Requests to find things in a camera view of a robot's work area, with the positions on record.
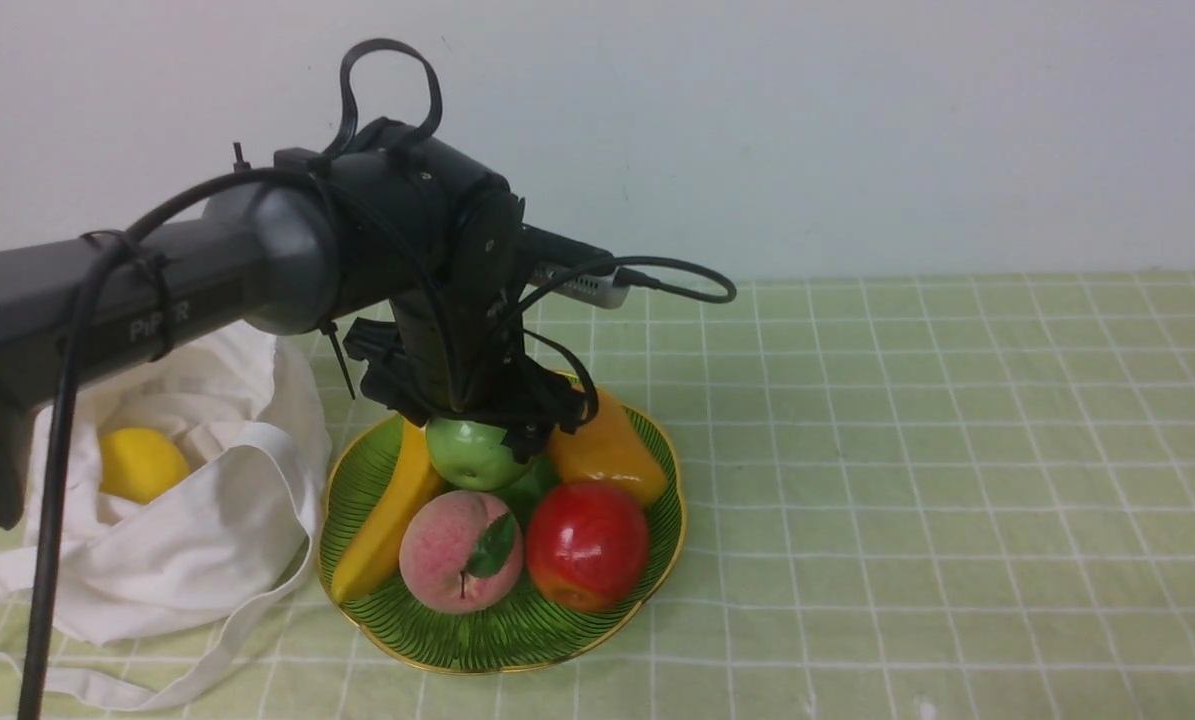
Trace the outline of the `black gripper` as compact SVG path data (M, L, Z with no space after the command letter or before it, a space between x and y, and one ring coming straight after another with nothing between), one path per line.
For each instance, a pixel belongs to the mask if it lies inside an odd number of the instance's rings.
M388 309L390 320L354 320L344 347L367 367L361 393L409 421L473 421L504 427L510 441L547 441L598 418L600 396L582 361L554 346L577 374L571 381L532 359L523 304L505 295L477 307L449 293L431 304L413 291Z

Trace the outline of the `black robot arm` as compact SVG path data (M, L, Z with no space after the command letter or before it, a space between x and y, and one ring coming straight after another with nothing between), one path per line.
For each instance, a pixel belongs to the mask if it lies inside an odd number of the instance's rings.
M36 410L237 320L304 334L387 302L391 322L347 333L364 396L541 451L587 416L582 392L525 356L523 310L545 293L620 306L614 270L609 251L525 223L504 177L386 119L271 168L235 164L129 229L0 251L0 527L24 512Z

